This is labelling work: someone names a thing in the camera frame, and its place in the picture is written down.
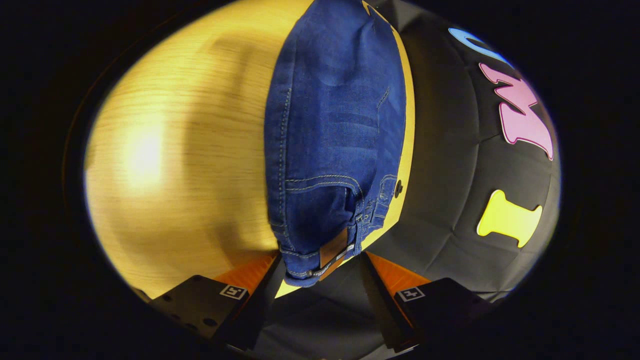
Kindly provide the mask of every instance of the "wooden table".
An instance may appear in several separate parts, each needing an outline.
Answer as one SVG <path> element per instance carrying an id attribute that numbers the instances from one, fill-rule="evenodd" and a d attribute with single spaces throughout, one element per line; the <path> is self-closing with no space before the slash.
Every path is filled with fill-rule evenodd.
<path id="1" fill-rule="evenodd" d="M 108 95 L 88 144 L 86 196 L 120 275 L 155 298 L 277 249 L 266 211 L 263 120 L 284 40 L 311 0 L 241 0 L 174 33 Z M 408 185 L 413 85 L 399 169 Z M 385 226 L 397 222 L 402 194 Z M 295 288 L 283 285 L 282 296 Z"/>

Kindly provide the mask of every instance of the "black background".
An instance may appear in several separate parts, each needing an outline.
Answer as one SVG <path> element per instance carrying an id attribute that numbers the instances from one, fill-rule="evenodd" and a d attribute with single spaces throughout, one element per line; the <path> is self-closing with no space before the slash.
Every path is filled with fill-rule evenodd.
<path id="1" fill-rule="evenodd" d="M 637 195 L 637 115 L 625 113 L 637 94 L 633 4 L 422 5 L 505 54 L 545 101 L 563 156 L 563 207 L 555 240 L 513 301 L 466 336 L 406 356 L 631 357 L 636 314 L 625 303 L 633 302 L 630 280 L 637 275 L 623 254 L 632 253 L 635 241 L 625 231 Z M 185 11 L 192 6 L 196 10 Z M 3 3 L 0 33 L 9 60 L 3 146 L 10 175 L 3 350 L 35 357 L 66 351 L 82 358 L 217 358 L 138 301 L 96 245 L 77 237 L 63 207 L 60 171 L 73 114 L 101 71 L 160 23 L 216 6 L 195 0 Z"/>

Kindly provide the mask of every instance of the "blue letter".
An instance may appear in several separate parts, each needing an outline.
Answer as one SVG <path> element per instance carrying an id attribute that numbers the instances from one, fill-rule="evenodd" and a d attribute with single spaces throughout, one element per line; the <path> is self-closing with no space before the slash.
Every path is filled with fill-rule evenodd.
<path id="1" fill-rule="evenodd" d="M 494 58 L 496 60 L 500 60 L 503 63 L 509 65 L 510 67 L 513 67 L 507 60 L 505 60 L 500 54 L 494 53 L 491 50 L 487 50 L 487 49 L 483 49 L 482 47 L 479 47 L 478 45 L 473 44 L 471 41 L 469 41 L 468 39 L 473 39 L 477 42 L 482 42 L 484 43 L 482 40 L 478 39 L 477 37 L 471 35 L 470 33 L 467 33 L 466 31 L 462 31 L 460 29 L 454 29 L 454 28 L 449 28 L 449 32 L 451 33 L 451 35 L 453 35 L 454 38 L 457 38 L 458 41 L 460 41 L 462 44 L 465 44 L 467 47 L 470 47 L 471 49 L 487 55 L 491 58 Z"/>

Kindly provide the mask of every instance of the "denim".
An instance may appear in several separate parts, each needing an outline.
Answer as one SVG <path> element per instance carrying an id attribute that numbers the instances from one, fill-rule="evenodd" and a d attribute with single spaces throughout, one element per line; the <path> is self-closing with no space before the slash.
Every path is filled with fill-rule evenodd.
<path id="1" fill-rule="evenodd" d="M 285 40 L 265 110 L 268 215 L 293 286 L 315 284 L 343 229 L 345 259 L 383 226 L 406 94 L 392 28 L 360 0 L 315 0 Z"/>

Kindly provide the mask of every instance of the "pink letter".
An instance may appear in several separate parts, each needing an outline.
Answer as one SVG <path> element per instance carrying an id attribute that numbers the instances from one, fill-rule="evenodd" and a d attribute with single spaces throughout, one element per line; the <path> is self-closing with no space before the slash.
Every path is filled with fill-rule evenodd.
<path id="1" fill-rule="evenodd" d="M 553 160 L 554 147 L 551 143 L 549 130 L 530 108 L 537 103 L 537 100 L 527 84 L 522 80 L 493 70 L 483 63 L 480 63 L 480 70 L 494 84 L 499 81 L 509 84 L 510 86 L 495 89 L 495 93 L 520 110 L 520 112 L 514 111 L 504 102 L 500 103 L 502 132 L 507 142 L 516 143 L 516 141 L 522 140 L 532 143 L 542 148 L 547 153 L 549 160 Z"/>

